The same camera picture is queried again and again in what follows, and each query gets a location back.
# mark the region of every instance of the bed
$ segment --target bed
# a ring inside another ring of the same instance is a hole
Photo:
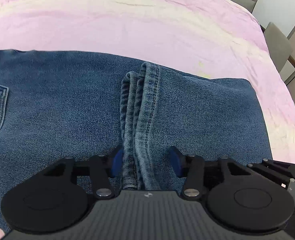
[[[102,52],[256,91],[274,160],[295,163],[295,105],[257,20],[230,0],[0,0],[0,50]]]

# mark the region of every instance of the wrinkled sheet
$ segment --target wrinkled sheet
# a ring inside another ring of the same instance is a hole
[[[79,50],[244,78],[273,159],[295,163],[295,106],[257,20],[230,0],[0,0],[0,49]]]

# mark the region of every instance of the round black disc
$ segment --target round black disc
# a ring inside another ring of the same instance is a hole
[[[280,227],[290,218],[295,205],[292,196],[273,182],[236,176],[209,192],[207,207],[223,224],[251,232]]]
[[[80,186],[46,176],[17,185],[1,202],[9,226],[32,233],[66,228],[79,221],[87,207],[87,194]]]

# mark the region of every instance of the jeans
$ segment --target jeans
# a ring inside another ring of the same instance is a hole
[[[246,165],[272,158],[256,93],[245,79],[206,79],[144,63],[122,81],[123,188],[180,191],[168,149]]]
[[[170,145],[206,159],[271,158],[247,81],[142,64],[102,53],[0,51],[0,203],[62,157],[84,160],[122,143],[123,188],[178,189],[183,180],[169,166]],[[120,180],[111,182],[118,188]],[[0,228],[8,231],[1,209]]]

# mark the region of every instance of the logo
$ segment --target logo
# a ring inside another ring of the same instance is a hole
[[[144,194],[144,196],[145,196],[145,197],[152,197],[153,194],[149,192],[149,193]]]

